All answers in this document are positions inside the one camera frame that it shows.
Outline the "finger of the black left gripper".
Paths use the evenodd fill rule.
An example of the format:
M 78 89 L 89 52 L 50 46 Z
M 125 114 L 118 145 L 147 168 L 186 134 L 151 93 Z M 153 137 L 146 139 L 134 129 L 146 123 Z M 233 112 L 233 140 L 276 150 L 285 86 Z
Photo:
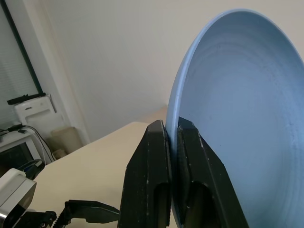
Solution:
M 98 201 L 69 200 L 65 202 L 64 222 L 72 219 L 85 219 L 87 223 L 105 224 L 117 221 L 120 211 Z

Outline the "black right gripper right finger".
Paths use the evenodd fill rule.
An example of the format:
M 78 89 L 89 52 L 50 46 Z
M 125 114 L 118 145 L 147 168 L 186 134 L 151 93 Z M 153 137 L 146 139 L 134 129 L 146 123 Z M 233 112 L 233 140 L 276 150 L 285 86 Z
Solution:
M 184 228 L 247 228 L 224 164 L 195 125 L 179 118 L 177 205 Z

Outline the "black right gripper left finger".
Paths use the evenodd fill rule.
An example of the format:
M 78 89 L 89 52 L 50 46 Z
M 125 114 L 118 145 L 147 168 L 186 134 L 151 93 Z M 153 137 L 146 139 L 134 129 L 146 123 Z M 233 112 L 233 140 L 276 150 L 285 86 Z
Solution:
M 129 160 L 119 228 L 166 228 L 171 214 L 171 162 L 163 121 L 149 124 Z

